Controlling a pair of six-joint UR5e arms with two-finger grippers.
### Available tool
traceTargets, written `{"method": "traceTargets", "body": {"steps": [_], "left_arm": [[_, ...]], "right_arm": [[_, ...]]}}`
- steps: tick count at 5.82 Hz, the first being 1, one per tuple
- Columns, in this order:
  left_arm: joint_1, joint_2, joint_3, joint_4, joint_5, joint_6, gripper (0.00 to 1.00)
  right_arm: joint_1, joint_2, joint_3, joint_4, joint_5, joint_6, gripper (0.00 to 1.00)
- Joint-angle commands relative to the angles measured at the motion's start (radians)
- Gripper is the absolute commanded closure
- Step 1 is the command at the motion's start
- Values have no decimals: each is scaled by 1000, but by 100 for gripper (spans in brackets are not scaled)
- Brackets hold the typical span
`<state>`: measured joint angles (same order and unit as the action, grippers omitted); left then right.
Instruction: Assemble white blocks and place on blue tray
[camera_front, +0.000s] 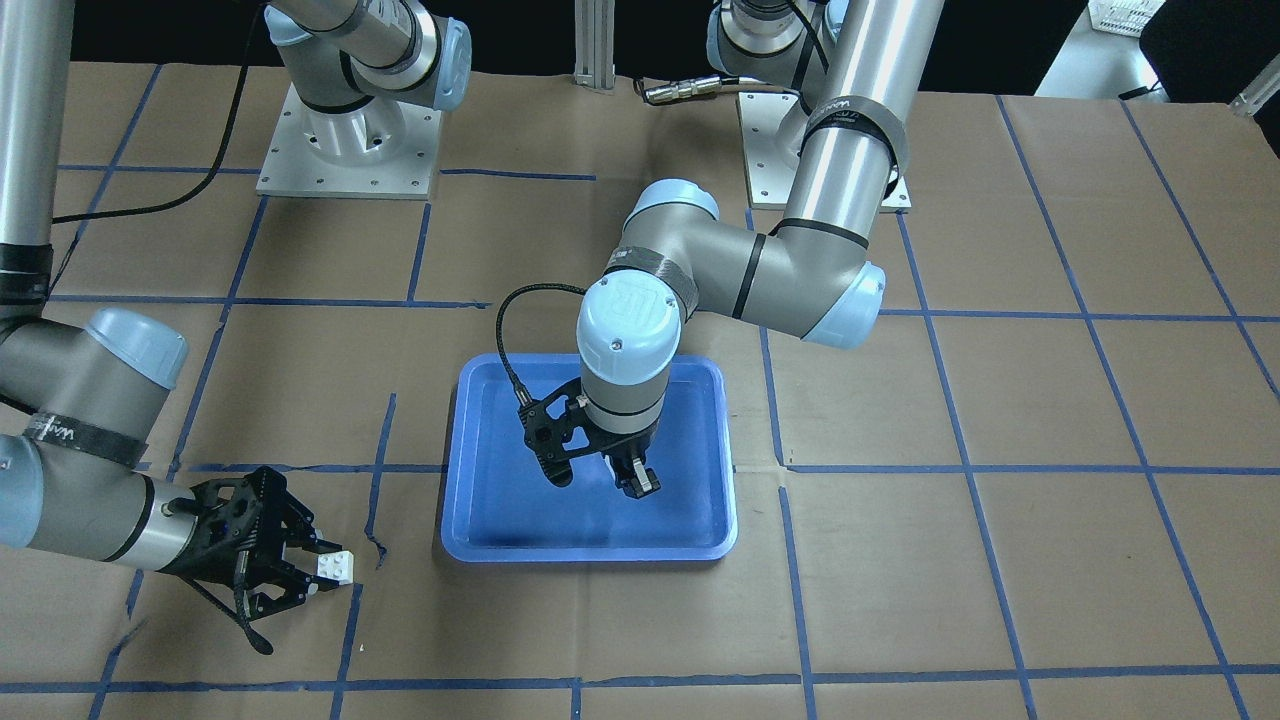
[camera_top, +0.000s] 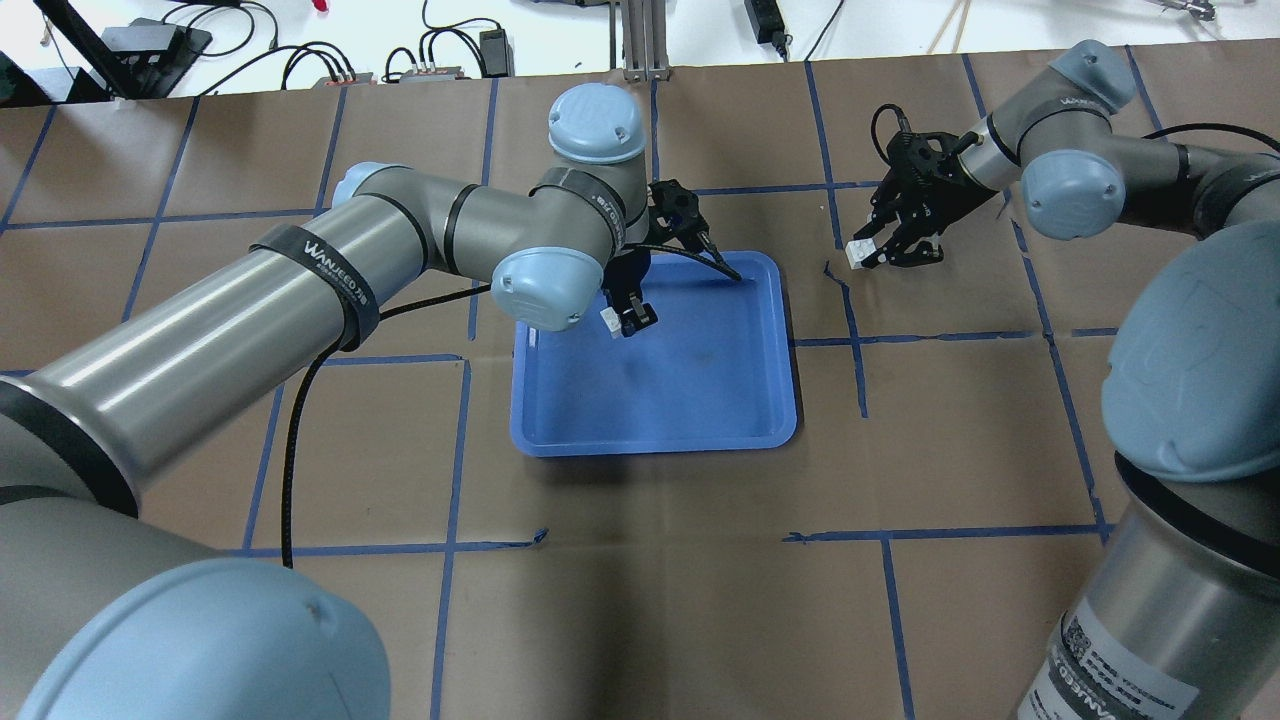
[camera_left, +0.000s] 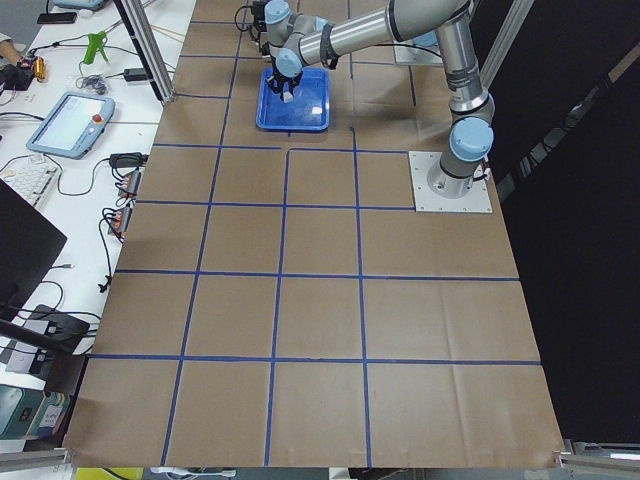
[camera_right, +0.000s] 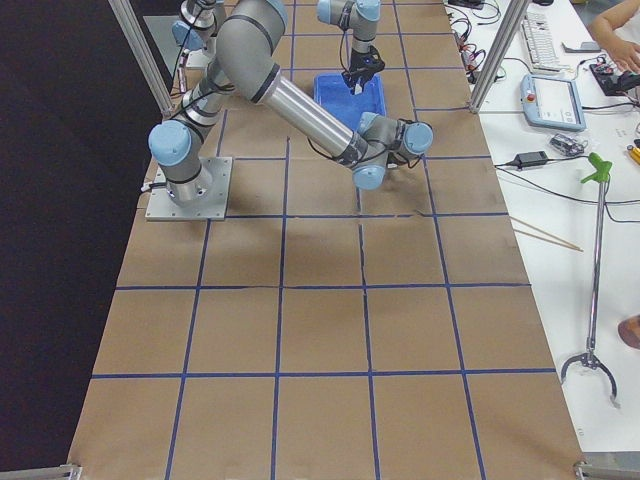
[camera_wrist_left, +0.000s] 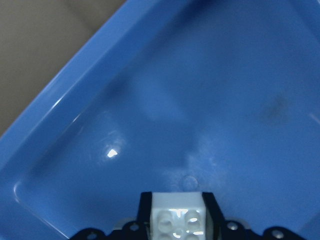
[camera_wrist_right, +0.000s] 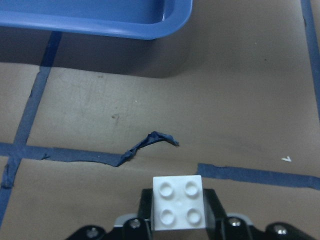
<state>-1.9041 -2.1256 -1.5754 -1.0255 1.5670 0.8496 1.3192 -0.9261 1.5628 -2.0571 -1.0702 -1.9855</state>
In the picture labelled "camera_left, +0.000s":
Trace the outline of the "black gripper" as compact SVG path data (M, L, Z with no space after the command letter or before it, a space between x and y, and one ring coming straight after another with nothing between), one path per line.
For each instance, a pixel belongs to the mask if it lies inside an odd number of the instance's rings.
M277 69L269 67L267 68L266 84L273 94L282 96L283 101L292 101L294 90L299 86L302 77L303 72L289 78Z

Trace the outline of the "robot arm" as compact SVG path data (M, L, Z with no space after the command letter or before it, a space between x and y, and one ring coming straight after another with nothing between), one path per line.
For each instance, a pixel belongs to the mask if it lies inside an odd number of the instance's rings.
M272 74L271 90L288 102L305 67L335 69L346 54L387 40L404 42L426 33L436 35L446 82L451 92L452 126L448 147L427 180L432 191L449 199L465 196L476 168L494 141L494 101L483 85L470 32L467 1L391 1L386 7L334 24L294 12L285 1L265 5Z

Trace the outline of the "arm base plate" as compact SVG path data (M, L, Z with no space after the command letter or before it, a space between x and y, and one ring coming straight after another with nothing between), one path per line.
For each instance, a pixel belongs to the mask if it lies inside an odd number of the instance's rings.
M482 165L465 179L448 176L441 152L409 151L409 170L418 213L491 214L488 180Z

